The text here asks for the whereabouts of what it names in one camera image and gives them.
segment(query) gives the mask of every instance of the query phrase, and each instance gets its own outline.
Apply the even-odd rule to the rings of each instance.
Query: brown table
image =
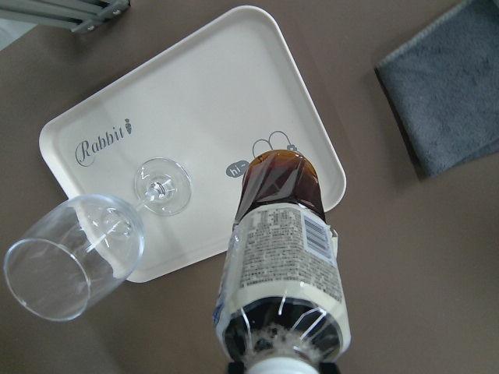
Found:
[[[281,27],[347,174],[327,214],[352,327],[342,372],[497,372],[499,154],[421,178],[373,71],[456,1],[251,3]],[[90,34],[37,26],[0,51],[2,255],[65,200],[42,126],[240,4],[134,1]],[[0,282],[0,372],[223,373],[211,324],[223,262],[126,283],[71,323],[32,316]]]

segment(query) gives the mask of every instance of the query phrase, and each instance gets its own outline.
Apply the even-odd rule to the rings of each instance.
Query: gray towel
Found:
[[[376,73],[428,175],[499,150],[494,0],[455,6],[381,61]]]

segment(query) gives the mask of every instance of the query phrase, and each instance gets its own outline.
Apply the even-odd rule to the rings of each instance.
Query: plastic bottle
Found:
[[[348,348],[337,238],[305,157],[273,150],[249,164],[214,311],[225,353],[249,374],[317,374]]]

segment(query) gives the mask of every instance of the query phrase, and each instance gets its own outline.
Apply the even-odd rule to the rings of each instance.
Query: clear wine glass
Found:
[[[81,195],[43,216],[14,243],[4,259],[10,291],[26,309],[52,321],[68,321],[117,288],[143,253],[138,210],[177,214],[192,187],[176,162],[154,158],[135,176],[135,206],[111,195]]]

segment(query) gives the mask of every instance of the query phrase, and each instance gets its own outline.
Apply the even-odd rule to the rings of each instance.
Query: tray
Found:
[[[135,204],[133,177],[154,157],[180,163],[193,183],[172,217],[141,210],[145,282],[224,252],[248,162],[297,149],[317,169],[324,209],[345,173],[274,19],[230,10],[50,121],[41,154],[69,198],[110,193]]]

